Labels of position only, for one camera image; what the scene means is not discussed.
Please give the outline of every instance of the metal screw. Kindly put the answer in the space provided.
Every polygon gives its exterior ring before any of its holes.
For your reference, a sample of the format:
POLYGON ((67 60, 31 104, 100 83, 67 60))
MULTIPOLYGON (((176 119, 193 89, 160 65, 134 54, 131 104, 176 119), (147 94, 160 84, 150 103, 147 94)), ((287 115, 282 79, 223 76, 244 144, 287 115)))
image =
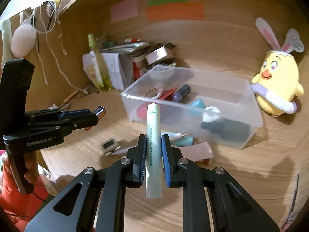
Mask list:
POLYGON ((94 172, 93 168, 92 167, 87 167, 85 170, 84 170, 84 173, 85 174, 92 174, 94 172))
POLYGON ((188 163, 188 160, 186 158, 179 159, 179 163, 182 165, 186 165, 188 163))
POLYGON ((215 169, 216 173, 218 174, 223 174, 225 172, 224 168, 223 167, 216 167, 215 169))
POLYGON ((127 164, 130 164, 131 160, 129 158, 124 158, 121 160, 121 164, 123 165, 127 165, 127 164))

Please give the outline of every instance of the plush toy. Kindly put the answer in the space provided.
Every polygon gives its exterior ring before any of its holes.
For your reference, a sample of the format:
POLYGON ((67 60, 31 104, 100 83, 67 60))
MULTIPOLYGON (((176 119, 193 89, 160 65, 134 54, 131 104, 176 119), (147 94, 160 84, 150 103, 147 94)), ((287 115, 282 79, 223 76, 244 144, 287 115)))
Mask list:
POLYGON ((296 29, 288 31, 280 47, 273 30, 263 18, 256 19, 256 26, 273 48, 267 52, 260 73, 252 79, 257 102, 274 117, 282 113, 293 114, 297 105, 292 99, 295 95, 302 96, 304 89, 299 83, 297 63, 290 52, 303 52, 304 45, 296 29))
POLYGON ((24 13, 24 11, 20 13, 20 26, 15 30, 11 40, 11 51, 15 58, 28 55, 37 39, 37 31, 31 24, 31 18, 24 21, 24 13))
POLYGON ((2 31, 2 44, 3 44, 1 69, 3 69, 6 61, 15 59, 11 52, 12 27, 10 19, 4 19, 1 22, 0 30, 2 31))

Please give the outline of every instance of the purple marker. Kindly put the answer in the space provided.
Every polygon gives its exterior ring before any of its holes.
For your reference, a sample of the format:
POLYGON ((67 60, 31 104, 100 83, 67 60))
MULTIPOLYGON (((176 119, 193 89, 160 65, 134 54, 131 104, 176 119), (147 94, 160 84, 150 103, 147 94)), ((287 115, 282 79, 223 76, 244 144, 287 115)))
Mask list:
POLYGON ((189 86, 189 85, 183 85, 180 89, 178 89, 178 90, 174 93, 174 95, 173 95, 171 101, 179 103, 179 102, 182 101, 183 98, 185 98, 190 92, 191 92, 190 86, 189 86))

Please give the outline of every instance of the pink paper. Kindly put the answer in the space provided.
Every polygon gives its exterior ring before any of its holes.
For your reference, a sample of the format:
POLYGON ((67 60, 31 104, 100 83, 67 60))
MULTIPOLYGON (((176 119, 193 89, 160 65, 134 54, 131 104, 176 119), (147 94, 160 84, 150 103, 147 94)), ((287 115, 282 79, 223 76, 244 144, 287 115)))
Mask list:
POLYGON ((124 21, 138 16, 137 0, 124 0, 111 6, 112 22, 124 21))
POLYGON ((180 149, 183 158, 192 161, 211 159, 214 157, 214 153, 208 142, 178 148, 180 149))

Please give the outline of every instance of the yellow chick plush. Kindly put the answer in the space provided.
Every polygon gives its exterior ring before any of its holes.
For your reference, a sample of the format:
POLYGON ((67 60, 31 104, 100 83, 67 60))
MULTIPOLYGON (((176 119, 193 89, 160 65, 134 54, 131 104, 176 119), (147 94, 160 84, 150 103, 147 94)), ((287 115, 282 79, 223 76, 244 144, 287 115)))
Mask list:
POLYGON ((284 106, 294 96, 302 96, 304 89, 299 83, 299 71, 294 57, 283 51, 270 51, 266 54, 261 71, 252 79, 253 84, 262 85, 266 93, 257 93, 256 99, 259 106, 269 114, 281 115, 286 112, 284 106), (279 103, 273 103, 271 97, 276 97, 279 103))
POLYGON ((272 47, 267 52, 260 73, 252 79, 251 88, 259 106, 273 116, 293 114, 297 105, 294 96, 302 96, 304 89, 299 83, 299 71, 292 51, 303 52, 304 44, 296 29, 290 29, 280 47, 276 35, 261 17, 255 21, 257 29, 272 47))

